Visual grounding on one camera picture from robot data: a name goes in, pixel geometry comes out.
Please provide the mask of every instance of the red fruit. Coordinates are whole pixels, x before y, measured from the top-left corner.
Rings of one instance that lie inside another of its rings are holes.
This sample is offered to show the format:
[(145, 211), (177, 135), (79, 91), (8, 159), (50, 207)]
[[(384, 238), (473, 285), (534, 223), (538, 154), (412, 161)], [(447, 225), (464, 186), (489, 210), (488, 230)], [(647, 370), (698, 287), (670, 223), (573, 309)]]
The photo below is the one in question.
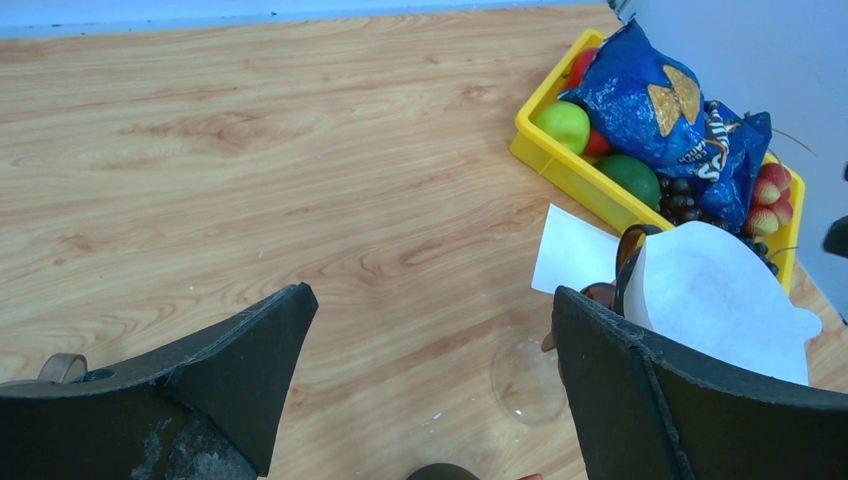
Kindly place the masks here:
[(589, 143), (586, 144), (586, 148), (583, 150), (583, 153), (592, 157), (600, 157), (610, 153), (611, 151), (612, 147), (609, 142), (607, 142), (607, 139), (593, 128), (592, 131), (589, 132)]
[(776, 232), (780, 228), (777, 215), (767, 207), (754, 207), (748, 213), (748, 221), (745, 222), (745, 231), (755, 237), (765, 237)]
[(769, 208), (772, 212), (774, 212), (774, 215), (777, 217), (777, 222), (781, 227), (788, 225), (789, 222), (792, 221), (792, 214), (794, 213), (794, 210), (792, 209), (792, 204), (789, 203), (788, 200), (778, 201)]
[(571, 63), (571, 71), (565, 79), (565, 87), (563, 87), (565, 90), (569, 90), (580, 85), (580, 82), (583, 80), (583, 75), (586, 73), (586, 69), (589, 68), (592, 60), (595, 59), (595, 53), (597, 52), (597, 48), (587, 48), (577, 54), (577, 57)]
[(760, 177), (771, 181), (781, 192), (792, 184), (792, 174), (779, 163), (766, 163), (760, 169)]
[(751, 197), (752, 205), (771, 205), (780, 198), (780, 189), (771, 180), (760, 177), (754, 184), (754, 194)]

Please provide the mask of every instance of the table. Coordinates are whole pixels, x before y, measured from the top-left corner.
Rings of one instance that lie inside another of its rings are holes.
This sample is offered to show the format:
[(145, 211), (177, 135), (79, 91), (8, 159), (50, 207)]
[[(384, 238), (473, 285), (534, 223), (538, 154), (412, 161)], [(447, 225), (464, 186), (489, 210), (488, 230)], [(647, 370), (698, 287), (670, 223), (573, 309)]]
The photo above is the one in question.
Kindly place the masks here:
[[(529, 288), (548, 204), (599, 223), (509, 154), (513, 117), (616, 26), (595, 5), (0, 42), (0, 381), (303, 281), (321, 307), (271, 478), (585, 478), (569, 413), (523, 426), (490, 368), (549, 326)], [(824, 323), (812, 383), (848, 391), (846, 329), (795, 278)]]

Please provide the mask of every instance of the paper sheet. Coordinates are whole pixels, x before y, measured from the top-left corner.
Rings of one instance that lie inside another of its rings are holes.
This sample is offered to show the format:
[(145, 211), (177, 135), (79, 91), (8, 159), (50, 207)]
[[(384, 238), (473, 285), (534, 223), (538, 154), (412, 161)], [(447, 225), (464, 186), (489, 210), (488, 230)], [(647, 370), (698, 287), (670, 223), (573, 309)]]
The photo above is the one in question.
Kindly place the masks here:
[(617, 249), (616, 237), (551, 205), (530, 286), (552, 294), (560, 285), (579, 291), (611, 282)]
[[(618, 239), (551, 205), (532, 287), (609, 282)], [(737, 367), (809, 385), (804, 342), (821, 321), (796, 308), (762, 260), (729, 233), (689, 222), (647, 237), (624, 316)]]

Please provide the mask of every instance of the blue snack bag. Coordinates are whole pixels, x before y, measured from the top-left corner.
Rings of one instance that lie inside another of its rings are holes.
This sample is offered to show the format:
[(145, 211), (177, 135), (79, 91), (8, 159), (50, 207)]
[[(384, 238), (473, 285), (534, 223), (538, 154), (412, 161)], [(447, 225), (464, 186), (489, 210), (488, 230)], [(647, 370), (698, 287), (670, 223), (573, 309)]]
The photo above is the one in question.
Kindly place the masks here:
[(771, 139), (768, 114), (741, 119), (705, 103), (695, 74), (655, 50), (635, 20), (606, 40), (580, 85), (559, 99), (582, 106), (616, 150), (657, 174), (690, 180), (701, 209), (732, 231), (745, 223)]

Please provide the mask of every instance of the yellow basket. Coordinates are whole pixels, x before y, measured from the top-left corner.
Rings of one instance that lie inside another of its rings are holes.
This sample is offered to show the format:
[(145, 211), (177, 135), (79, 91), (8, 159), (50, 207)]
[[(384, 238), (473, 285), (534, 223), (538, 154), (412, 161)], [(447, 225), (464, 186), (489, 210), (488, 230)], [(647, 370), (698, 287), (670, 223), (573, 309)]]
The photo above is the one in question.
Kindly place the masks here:
[[(668, 230), (673, 228), (671, 223), (599, 172), (592, 165), (595, 159), (583, 158), (568, 150), (530, 121), (539, 110), (557, 100), (557, 95), (565, 83), (563, 76), (570, 71), (571, 62), (577, 54), (586, 48), (600, 46), (603, 39), (604, 36), (600, 32), (586, 30), (568, 49), (562, 60), (519, 110), (515, 117), (518, 134), (512, 140), (509, 150), (619, 232), (635, 223), (653, 224)], [(777, 159), (769, 153), (764, 161), (769, 163)], [(790, 173), (792, 192), (789, 201), (795, 213), (789, 225), (763, 239), (769, 246), (769, 255), (798, 244), (806, 187), (801, 177), (792, 170)], [(777, 276), (780, 284), (789, 292), (792, 286), (795, 250), (785, 250), (772, 258), (772, 261), (780, 268)]]

